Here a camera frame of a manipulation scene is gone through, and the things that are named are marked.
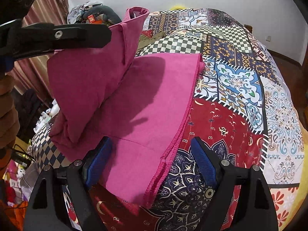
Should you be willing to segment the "yellow round object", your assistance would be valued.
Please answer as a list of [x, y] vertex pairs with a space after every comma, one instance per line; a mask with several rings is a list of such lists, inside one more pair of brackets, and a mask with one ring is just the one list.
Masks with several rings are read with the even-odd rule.
[[170, 10], [182, 10], [182, 9], [186, 9], [186, 7], [183, 5], [174, 5], [170, 8]]

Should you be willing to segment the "pile of clothes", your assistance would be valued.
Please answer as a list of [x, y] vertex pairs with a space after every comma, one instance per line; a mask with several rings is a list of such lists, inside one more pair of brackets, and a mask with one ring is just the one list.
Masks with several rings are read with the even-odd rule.
[[67, 16], [67, 23], [68, 24], [77, 24], [77, 23], [86, 23], [86, 19], [83, 19], [84, 13], [88, 10], [92, 9], [93, 7], [103, 5], [101, 2], [86, 2], [82, 5], [78, 5], [74, 7]]

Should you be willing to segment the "pink pants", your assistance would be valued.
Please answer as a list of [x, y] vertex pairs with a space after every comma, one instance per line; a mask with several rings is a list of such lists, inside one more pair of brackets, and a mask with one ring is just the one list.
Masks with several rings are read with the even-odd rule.
[[50, 131], [70, 161], [103, 137], [112, 153], [99, 173], [112, 194], [149, 208], [178, 151], [198, 73], [201, 40], [170, 36], [137, 52], [147, 9], [132, 7], [98, 49], [63, 49], [48, 60], [60, 111]]

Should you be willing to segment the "grey neck pillow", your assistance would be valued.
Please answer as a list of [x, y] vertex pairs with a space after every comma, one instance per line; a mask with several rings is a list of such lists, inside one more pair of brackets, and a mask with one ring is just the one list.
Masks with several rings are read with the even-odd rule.
[[90, 15], [103, 15], [104, 21], [108, 21], [111, 24], [121, 23], [122, 20], [120, 17], [114, 12], [114, 10], [108, 6], [98, 5], [83, 14], [83, 19], [87, 19]]

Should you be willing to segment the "orange box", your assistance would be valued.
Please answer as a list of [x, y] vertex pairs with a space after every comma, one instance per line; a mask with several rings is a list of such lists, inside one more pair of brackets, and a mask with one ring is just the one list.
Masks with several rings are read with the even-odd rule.
[[103, 21], [99, 17], [97, 17], [95, 15], [89, 15], [87, 17], [86, 23], [90, 23], [90, 24], [103, 24]]

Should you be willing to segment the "striped red curtain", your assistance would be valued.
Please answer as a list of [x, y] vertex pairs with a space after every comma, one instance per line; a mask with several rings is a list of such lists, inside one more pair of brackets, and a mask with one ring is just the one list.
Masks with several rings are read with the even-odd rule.
[[15, 79], [15, 88], [24, 93], [33, 89], [38, 98], [47, 103], [53, 100], [50, 88], [47, 61], [52, 51], [50, 45], [55, 41], [56, 26], [66, 24], [68, 0], [35, 0], [23, 19], [23, 27], [29, 26], [22, 43], [30, 43], [29, 56], [18, 59], [8, 74]]

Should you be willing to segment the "patchwork patterned bedspread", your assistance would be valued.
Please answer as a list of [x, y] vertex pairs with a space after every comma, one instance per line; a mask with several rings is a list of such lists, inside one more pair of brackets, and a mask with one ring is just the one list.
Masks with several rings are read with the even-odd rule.
[[[204, 67], [182, 139], [151, 207], [128, 202], [101, 184], [90, 190], [108, 230], [197, 230], [214, 188], [206, 185], [191, 151], [200, 137], [221, 160], [240, 168], [260, 167], [283, 230], [306, 194], [307, 132], [267, 49], [227, 13], [209, 8], [150, 13], [141, 34], [201, 40]], [[32, 139], [38, 168], [71, 162], [49, 134], [55, 119]]]

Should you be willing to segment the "olive green folded pants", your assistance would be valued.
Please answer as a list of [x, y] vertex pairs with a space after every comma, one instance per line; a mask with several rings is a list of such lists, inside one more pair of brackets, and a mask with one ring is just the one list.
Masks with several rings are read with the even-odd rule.
[[141, 34], [141, 36], [139, 37], [137, 52], [142, 50], [146, 46], [153, 44], [157, 40], [164, 38], [165, 36], [166, 36], [166, 33], [164, 31], [154, 34], [152, 37], [148, 37], [144, 34]]

